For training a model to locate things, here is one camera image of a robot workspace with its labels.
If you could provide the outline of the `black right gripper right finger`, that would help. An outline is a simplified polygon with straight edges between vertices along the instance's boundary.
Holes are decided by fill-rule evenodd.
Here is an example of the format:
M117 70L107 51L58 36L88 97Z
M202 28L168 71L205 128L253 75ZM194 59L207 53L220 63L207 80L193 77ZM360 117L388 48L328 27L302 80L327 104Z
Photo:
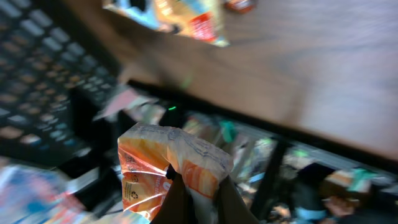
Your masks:
M259 224L259 220L247 208L230 176L220 183L216 204L220 224Z

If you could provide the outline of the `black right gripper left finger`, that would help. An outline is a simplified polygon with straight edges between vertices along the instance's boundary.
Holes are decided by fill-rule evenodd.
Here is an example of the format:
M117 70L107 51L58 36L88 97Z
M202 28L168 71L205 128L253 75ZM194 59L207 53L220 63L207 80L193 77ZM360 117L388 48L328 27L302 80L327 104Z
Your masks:
M177 174L166 198L150 224L197 224L192 196Z

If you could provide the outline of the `orange tissue pack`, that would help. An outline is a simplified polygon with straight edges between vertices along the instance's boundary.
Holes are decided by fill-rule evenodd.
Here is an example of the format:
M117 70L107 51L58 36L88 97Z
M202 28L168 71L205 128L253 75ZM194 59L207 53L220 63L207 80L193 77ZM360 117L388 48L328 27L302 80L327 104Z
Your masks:
M135 124L118 138L123 208L153 220L172 185L170 167L182 176L199 223L214 223L219 184L231 172L224 150L182 129Z

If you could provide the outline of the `grey plastic shopping basket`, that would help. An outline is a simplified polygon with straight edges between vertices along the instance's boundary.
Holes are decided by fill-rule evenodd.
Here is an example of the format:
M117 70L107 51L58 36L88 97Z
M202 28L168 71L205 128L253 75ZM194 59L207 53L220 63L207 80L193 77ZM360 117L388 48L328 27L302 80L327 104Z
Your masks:
M54 167L87 150L72 131L68 92L102 106L118 71L64 2L1 0L1 155Z

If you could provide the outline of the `yellow snack bag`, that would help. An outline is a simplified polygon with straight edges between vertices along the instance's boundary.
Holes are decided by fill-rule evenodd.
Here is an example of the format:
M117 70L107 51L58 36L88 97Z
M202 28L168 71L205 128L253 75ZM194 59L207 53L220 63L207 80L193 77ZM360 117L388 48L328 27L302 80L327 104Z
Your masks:
M103 8L157 32L229 45L218 0L104 0Z

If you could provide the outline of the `brown chocolate bar wrapper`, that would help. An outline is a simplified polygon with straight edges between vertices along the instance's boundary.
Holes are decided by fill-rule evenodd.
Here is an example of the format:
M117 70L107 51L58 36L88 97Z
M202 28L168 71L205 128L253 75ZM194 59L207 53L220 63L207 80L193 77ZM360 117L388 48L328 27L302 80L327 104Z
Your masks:
M225 8L240 14L245 14L256 7L255 0L226 0L224 2Z

